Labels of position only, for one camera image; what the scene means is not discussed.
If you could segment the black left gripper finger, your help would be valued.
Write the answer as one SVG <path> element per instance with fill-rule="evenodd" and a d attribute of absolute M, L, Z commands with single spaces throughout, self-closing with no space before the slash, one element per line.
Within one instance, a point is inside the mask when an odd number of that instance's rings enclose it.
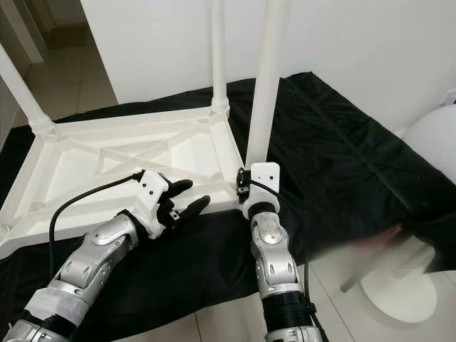
<path fill-rule="evenodd" d="M 168 189 L 163 192 L 163 199 L 172 199 L 178 195 L 181 195 L 183 192 L 191 189 L 193 186 L 192 180 L 176 180 L 176 182 L 171 182 L 168 179 L 165 179 Z"/>
<path fill-rule="evenodd" d="M 209 205 L 209 202 L 211 202 L 211 197 L 209 195 L 203 195 L 189 203 L 183 211 L 178 212 L 176 222 L 188 222 L 189 219 L 199 216 Z"/>

